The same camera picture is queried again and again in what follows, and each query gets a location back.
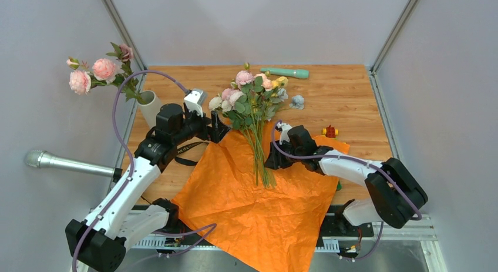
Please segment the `black ribbon with gold text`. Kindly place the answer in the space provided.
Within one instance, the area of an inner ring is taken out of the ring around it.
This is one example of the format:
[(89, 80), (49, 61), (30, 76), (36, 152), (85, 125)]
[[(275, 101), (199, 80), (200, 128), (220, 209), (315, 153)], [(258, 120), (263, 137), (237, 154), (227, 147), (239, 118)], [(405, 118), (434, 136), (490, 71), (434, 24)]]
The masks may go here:
[(198, 164), (207, 146), (208, 142), (206, 141), (198, 141), (183, 145), (178, 149), (174, 161), (183, 166), (194, 167)]

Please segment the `flower bouquet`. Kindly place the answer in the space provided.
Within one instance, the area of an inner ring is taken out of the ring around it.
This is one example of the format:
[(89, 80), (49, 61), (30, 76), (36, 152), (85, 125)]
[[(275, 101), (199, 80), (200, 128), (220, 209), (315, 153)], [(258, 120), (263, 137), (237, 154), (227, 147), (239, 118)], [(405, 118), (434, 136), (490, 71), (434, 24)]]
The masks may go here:
[(280, 76), (272, 80), (269, 75), (269, 72), (253, 74), (250, 64), (246, 62), (230, 87), (213, 97), (208, 104), (211, 111), (227, 118), (231, 128), (245, 137), (253, 151), (255, 183), (261, 183), (265, 188), (275, 187), (277, 182), (264, 166), (264, 127), (288, 99), (288, 78)]

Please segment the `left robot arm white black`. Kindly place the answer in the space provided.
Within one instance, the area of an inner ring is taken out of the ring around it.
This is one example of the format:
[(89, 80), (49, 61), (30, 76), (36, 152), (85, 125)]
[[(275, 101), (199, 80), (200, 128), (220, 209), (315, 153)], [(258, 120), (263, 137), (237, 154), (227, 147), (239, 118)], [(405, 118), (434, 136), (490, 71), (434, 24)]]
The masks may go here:
[(156, 125), (139, 144), (115, 187), (84, 220), (71, 220), (66, 226), (73, 265), (81, 261), (96, 271), (116, 271), (126, 252), (146, 236), (155, 231), (176, 231), (180, 225), (179, 208), (167, 199), (155, 200), (132, 219), (128, 214), (177, 156), (180, 144), (194, 137), (218, 143), (229, 130), (216, 112), (207, 117), (190, 111), (186, 105), (163, 105)]

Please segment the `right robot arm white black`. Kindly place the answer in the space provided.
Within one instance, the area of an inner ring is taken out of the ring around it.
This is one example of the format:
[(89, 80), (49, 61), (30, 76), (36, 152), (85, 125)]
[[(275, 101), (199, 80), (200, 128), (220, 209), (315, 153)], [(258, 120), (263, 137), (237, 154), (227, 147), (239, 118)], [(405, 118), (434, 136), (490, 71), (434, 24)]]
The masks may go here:
[(285, 169), (300, 163), (310, 172), (343, 178), (367, 189), (367, 199), (350, 200), (339, 209), (335, 219), (339, 233), (347, 236), (373, 222), (401, 229), (411, 220), (422, 219), (420, 210), (428, 195), (399, 159), (366, 160), (319, 146), (302, 125), (292, 127), (278, 121), (271, 135), (277, 132), (280, 137), (270, 143), (266, 168)]

